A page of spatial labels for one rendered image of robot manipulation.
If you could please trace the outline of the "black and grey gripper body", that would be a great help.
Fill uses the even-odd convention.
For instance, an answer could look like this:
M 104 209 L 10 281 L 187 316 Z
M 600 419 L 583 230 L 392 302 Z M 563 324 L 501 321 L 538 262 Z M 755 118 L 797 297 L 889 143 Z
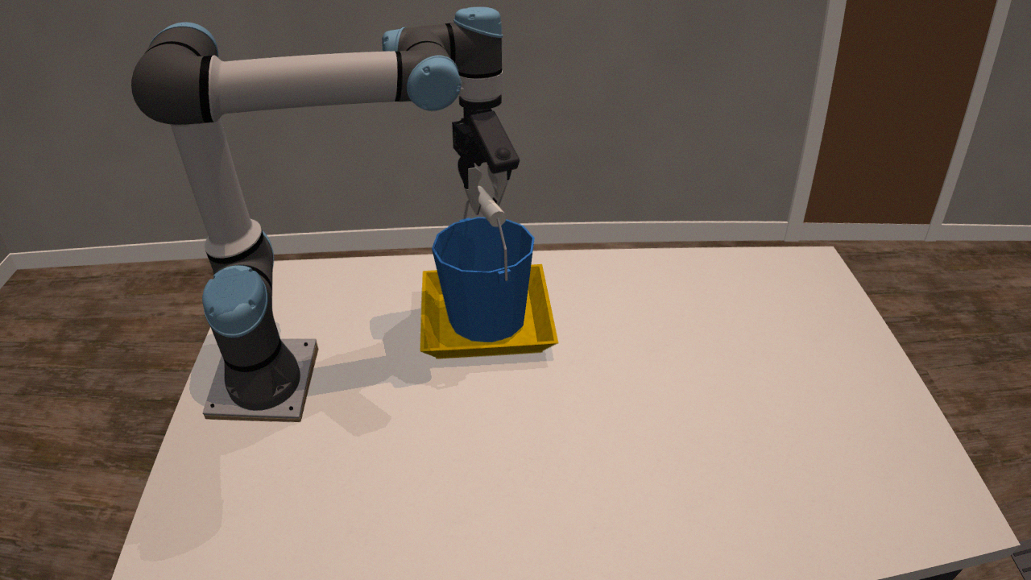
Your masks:
M 492 101 L 473 102 L 466 101 L 459 96 L 459 104 L 464 107 L 464 122 L 461 121 L 452 122 L 453 128 L 453 148 L 454 150 L 461 155 L 461 151 L 468 151 L 468 158 L 471 162 L 474 162 L 480 166 L 480 164 L 486 163 L 485 156 L 478 147 L 478 142 L 474 139 L 474 133 L 472 133 L 469 128 L 468 121 L 469 115 L 485 113 L 485 111 L 492 111 L 494 107 L 501 104 L 501 95 Z M 460 122 L 463 124 L 460 124 Z M 456 142 L 457 137 L 457 142 Z

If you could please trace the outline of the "blue pail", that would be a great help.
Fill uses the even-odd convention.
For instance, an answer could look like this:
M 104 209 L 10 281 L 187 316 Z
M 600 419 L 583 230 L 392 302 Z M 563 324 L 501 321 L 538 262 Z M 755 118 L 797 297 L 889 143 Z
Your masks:
M 478 190 L 485 217 L 466 219 L 467 201 L 464 218 L 436 234 L 432 251 L 454 332 L 496 342 L 524 325 L 534 236 Z

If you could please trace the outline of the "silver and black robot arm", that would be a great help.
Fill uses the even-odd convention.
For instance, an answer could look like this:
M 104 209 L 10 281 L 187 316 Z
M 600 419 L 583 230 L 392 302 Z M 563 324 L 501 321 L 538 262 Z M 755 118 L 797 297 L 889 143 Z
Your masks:
M 204 249 L 213 279 L 202 295 L 204 315 L 236 405 L 280 405 L 297 390 L 300 368 L 274 322 L 271 241 L 250 219 L 221 116 L 405 101 L 436 111 L 457 96 L 492 102 L 503 94 L 499 11 L 468 7 L 453 21 L 384 32 L 383 52 L 242 61 L 221 61 L 217 40 L 198 23 L 173 23 L 136 64 L 134 102 L 151 120 L 171 125 L 209 234 Z

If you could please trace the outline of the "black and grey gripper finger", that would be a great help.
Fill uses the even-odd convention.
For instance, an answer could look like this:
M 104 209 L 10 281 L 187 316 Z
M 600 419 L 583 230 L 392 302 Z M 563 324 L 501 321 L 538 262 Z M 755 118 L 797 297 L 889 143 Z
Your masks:
M 493 201 L 497 203 L 497 205 L 500 205 L 506 184 L 509 179 L 511 179 L 511 170 L 507 170 L 507 172 L 495 173 L 493 175 L 491 170 L 487 168 L 487 175 L 489 175 L 492 180 L 493 187 L 495 189 Z
M 475 214 L 478 214 L 480 210 L 478 182 L 483 179 L 483 173 L 475 167 L 474 162 L 469 160 L 467 152 L 461 151 L 459 175 L 464 183 L 471 208 L 474 209 Z

